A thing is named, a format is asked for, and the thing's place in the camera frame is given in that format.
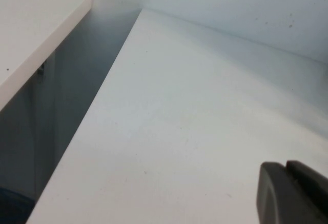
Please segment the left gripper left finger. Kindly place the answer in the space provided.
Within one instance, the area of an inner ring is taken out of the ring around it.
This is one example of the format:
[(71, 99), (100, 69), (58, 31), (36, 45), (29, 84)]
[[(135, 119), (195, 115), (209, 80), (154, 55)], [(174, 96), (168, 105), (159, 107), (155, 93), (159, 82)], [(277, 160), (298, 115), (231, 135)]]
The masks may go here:
[(327, 196), (313, 196), (277, 162), (261, 164), (256, 199), (260, 223), (327, 223)]

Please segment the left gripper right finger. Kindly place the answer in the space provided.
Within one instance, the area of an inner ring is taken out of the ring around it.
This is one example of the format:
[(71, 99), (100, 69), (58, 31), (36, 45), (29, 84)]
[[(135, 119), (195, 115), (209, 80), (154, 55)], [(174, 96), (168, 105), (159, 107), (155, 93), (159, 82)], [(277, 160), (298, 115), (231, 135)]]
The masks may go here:
[(327, 196), (327, 177), (324, 175), (297, 160), (287, 161), (286, 169), (308, 195)]

